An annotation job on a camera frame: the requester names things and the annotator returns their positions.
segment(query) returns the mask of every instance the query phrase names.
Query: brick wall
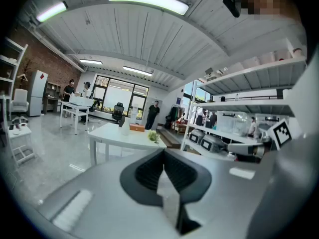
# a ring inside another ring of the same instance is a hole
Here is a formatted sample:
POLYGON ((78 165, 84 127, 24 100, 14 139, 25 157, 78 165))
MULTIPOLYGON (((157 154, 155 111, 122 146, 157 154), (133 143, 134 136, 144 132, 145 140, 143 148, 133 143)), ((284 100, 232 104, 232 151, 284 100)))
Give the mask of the brick wall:
MULTIPOLYGON (((61 85, 62 89, 69 84, 70 79, 74 79, 74 88, 76 89, 81 72, 44 46, 27 29, 18 25, 17 29, 13 29, 7 37, 21 46, 28 44, 17 76, 24 73, 29 62, 25 73, 28 79, 31 79, 33 71, 40 70, 48 74, 48 81, 61 85)), ((14 88, 28 90, 28 84, 29 82, 16 78, 14 88)))

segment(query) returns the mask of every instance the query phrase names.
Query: gray device surface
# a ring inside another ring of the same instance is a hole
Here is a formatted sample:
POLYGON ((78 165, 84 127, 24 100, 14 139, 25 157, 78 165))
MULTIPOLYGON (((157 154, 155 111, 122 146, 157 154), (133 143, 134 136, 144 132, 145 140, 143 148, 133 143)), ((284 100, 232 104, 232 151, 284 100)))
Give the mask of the gray device surface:
POLYGON ((201 225, 185 236, 171 225, 160 207, 138 204, 120 185, 121 172, 146 154, 132 155, 88 169, 53 192, 40 206, 39 212, 52 220, 76 192, 85 189, 93 193, 93 198, 71 231, 76 237, 197 238, 207 229, 212 235, 226 233, 226 236, 231 232, 229 229, 225 231, 229 221, 237 223, 236 230, 241 232, 237 235, 243 236, 266 189, 275 155, 269 155, 261 164, 251 164, 215 160, 179 150, 171 152, 203 166, 212 178, 205 195, 198 202, 185 205, 189 218, 201 225), (255 176, 247 180, 230 174, 231 168, 254 170, 255 176), (217 228, 220 223, 224 224, 223 228, 217 228))

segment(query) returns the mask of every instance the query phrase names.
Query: cardboard box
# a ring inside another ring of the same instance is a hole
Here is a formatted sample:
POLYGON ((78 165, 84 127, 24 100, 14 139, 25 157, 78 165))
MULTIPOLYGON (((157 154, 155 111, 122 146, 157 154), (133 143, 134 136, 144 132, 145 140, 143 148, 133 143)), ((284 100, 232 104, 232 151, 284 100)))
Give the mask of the cardboard box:
POLYGON ((130 130, 139 131, 139 132, 144 132, 144 131, 145 131, 145 128, 144 128, 143 125, 130 124, 130 130))

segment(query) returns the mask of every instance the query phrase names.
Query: white refrigerator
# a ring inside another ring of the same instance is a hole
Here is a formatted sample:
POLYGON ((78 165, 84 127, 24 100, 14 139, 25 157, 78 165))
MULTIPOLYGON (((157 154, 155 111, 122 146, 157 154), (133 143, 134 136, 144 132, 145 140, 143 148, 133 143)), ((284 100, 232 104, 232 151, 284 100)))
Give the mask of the white refrigerator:
POLYGON ((32 73, 27 100, 29 102, 28 116, 40 116, 42 110, 42 98, 48 75, 41 71, 32 73))

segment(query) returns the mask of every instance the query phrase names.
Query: wooden step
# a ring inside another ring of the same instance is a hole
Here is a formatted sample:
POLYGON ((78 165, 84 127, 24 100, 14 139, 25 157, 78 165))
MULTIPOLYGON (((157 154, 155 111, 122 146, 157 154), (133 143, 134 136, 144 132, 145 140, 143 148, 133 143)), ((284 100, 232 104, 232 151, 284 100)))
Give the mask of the wooden step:
POLYGON ((169 146, 166 144, 166 146, 168 148, 173 148, 173 149, 180 148, 180 143, 178 141, 176 141, 173 137, 171 137, 171 135, 165 129, 158 129, 157 131, 160 134, 160 138, 162 140, 163 140, 163 138, 165 139, 165 141, 163 140, 163 142, 165 144, 166 144, 166 142, 168 143, 169 146))

